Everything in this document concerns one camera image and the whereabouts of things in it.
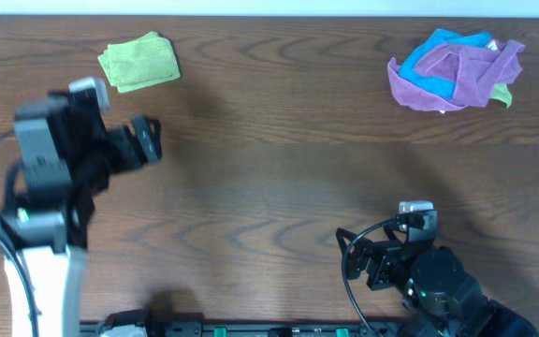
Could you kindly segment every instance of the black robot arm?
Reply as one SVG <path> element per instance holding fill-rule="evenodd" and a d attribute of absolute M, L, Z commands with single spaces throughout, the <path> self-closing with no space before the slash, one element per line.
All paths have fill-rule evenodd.
<path fill-rule="evenodd" d="M 7 175 L 0 212 L 0 236 L 16 257 L 4 261 L 14 337 L 80 335 L 78 298 L 94 197 L 111 175 L 162 156 L 158 121 L 138 116 L 132 130 L 108 130 L 101 118 L 108 106 L 104 82 L 88 78 L 16 110 L 22 160 Z M 20 173 L 25 190 L 16 192 Z"/>
<path fill-rule="evenodd" d="M 342 253 L 345 277 L 369 275 L 371 290 L 396 287 L 403 306 L 417 313 L 399 336 L 511 337 L 539 336 L 525 318 L 482 294 L 477 280 L 446 247 L 433 246 L 437 212 L 426 201 L 402 202 L 399 214 L 384 222 L 389 238 L 384 242 L 357 239 L 358 235 L 338 228 L 336 237 Z M 397 239 L 394 231 L 406 236 Z"/>

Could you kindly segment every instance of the pile of cloths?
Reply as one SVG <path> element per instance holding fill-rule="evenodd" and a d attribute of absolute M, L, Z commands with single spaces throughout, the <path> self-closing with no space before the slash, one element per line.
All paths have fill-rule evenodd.
<path fill-rule="evenodd" d="M 485 107 L 491 98 L 509 107 L 507 84 L 522 70 L 517 54 L 524 49 L 515 40 L 502 44 L 489 33 L 463 37 L 436 29 L 401 66 L 394 57 L 388 62 L 392 95 L 399 104 L 421 111 Z"/>

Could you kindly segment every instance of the green microfiber towel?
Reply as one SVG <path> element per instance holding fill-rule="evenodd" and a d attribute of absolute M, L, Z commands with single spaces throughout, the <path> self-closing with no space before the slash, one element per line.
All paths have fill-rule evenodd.
<path fill-rule="evenodd" d="M 151 32 L 134 41 L 108 45 L 98 57 L 109 83 L 119 93 L 173 81 L 180 77 L 170 42 Z"/>
<path fill-rule="evenodd" d="M 490 99 L 498 99 L 506 104 L 506 107 L 510 107 L 513 103 L 513 95 L 509 91 L 509 88 L 506 86 L 506 83 L 498 83 L 494 85 L 492 89 L 492 94 L 490 94 Z"/>

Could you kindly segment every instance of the purple cloth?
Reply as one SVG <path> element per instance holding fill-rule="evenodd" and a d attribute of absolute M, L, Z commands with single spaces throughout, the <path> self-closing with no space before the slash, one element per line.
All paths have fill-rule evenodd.
<path fill-rule="evenodd" d="M 399 104 L 414 110 L 461 110 L 467 106 L 485 107 L 494 85 L 512 83 L 521 72 L 517 54 L 525 46 L 509 40 L 499 51 L 487 48 L 442 44 L 426 53 L 415 65 L 424 77 L 436 76 L 455 81 L 452 100 L 444 99 L 402 79 L 396 59 L 388 62 L 387 71 L 392 95 Z"/>

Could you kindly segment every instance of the wooden table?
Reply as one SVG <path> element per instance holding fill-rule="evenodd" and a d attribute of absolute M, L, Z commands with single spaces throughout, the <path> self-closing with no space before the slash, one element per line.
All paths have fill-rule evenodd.
<path fill-rule="evenodd" d="M 394 101 L 386 62 L 437 27 L 528 46 L 510 109 L 442 115 Z M 0 205 L 19 156 L 14 108 L 104 77 L 97 55 L 149 31 L 172 38 L 182 78 L 110 89 L 105 120 L 161 119 L 164 159 L 97 197 L 82 318 L 150 305 L 357 320 L 334 231 L 427 199 L 442 218 L 438 243 L 539 329 L 539 20 L 0 17 Z M 353 288 L 367 315 L 404 315 L 396 290 Z M 8 297 L 0 254 L 0 336 Z"/>

